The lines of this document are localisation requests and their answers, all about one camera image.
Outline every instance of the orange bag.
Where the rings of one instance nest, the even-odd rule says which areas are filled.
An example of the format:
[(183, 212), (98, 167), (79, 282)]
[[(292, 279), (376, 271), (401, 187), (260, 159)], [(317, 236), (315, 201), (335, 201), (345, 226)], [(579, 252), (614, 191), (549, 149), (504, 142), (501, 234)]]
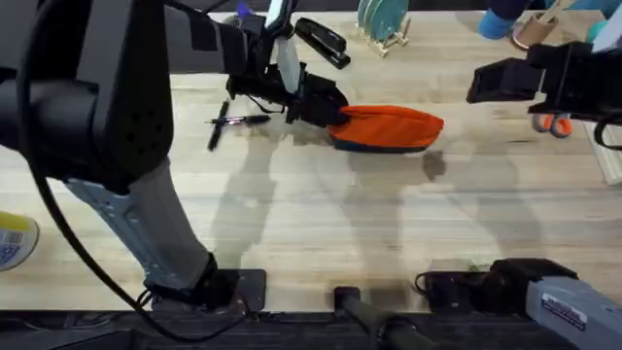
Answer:
[(396, 106), (347, 106), (350, 117), (328, 132), (337, 150), (402, 154), (422, 152), (438, 137), (444, 121), (428, 113)]

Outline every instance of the orange wheel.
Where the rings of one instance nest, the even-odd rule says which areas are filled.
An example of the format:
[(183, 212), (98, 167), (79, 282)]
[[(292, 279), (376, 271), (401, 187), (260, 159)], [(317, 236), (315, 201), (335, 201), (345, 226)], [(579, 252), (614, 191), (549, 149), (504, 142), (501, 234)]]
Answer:
[(532, 126), (537, 132), (548, 132), (553, 126), (555, 115), (534, 115), (532, 117)]
[(568, 118), (555, 118), (551, 127), (551, 134), (557, 138), (566, 138), (572, 134), (572, 122)]

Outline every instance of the black stapler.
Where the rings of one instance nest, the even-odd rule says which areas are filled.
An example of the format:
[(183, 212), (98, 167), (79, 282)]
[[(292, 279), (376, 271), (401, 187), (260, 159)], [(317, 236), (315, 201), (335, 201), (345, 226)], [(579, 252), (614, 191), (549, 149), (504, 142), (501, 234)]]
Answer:
[(295, 33), (335, 68), (343, 69), (350, 64), (350, 56), (345, 53), (346, 40), (334, 31), (309, 18), (301, 18), (295, 24)]

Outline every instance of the wooden tabletop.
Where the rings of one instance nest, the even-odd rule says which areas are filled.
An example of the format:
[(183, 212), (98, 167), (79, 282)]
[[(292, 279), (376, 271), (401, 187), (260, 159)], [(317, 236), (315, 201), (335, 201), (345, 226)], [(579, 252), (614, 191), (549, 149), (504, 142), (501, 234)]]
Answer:
[[(579, 124), (558, 140), (531, 129), (529, 103), (467, 105), (473, 70), (524, 56), (475, 33), (482, 13), (413, 13), (410, 43), (379, 58), (357, 37), (354, 13), (305, 14), (348, 39), (337, 71), (297, 41), (309, 71), (335, 79), (352, 104), (394, 104), (446, 121), (431, 150), (412, 156), (337, 152), (326, 132), (276, 117), (230, 127), (206, 150), (225, 76), (172, 77), (177, 192), (195, 233), (222, 267), (264, 268), (270, 310), (327, 310), (339, 285), (392, 309), (421, 310), (419, 272), (503, 257), (547, 257), (622, 302), (622, 194), (603, 176)], [(597, 12), (562, 16), (551, 43), (581, 40)], [(258, 109), (239, 98), (231, 116)], [(125, 309), (79, 261), (46, 212), (24, 160), (0, 150), (0, 210), (42, 228), (18, 268), (0, 273), (2, 309)], [(128, 291), (143, 273), (95, 213), (54, 182), (94, 257)]]

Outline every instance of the blue container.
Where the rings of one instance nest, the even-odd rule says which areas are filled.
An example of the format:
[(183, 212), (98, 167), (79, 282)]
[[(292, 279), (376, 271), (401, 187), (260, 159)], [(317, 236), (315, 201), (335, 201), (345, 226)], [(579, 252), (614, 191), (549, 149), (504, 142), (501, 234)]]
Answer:
[(488, 9), (484, 18), (479, 22), (477, 31), (484, 38), (498, 40), (510, 31), (515, 21), (516, 19), (501, 18), (493, 10)]

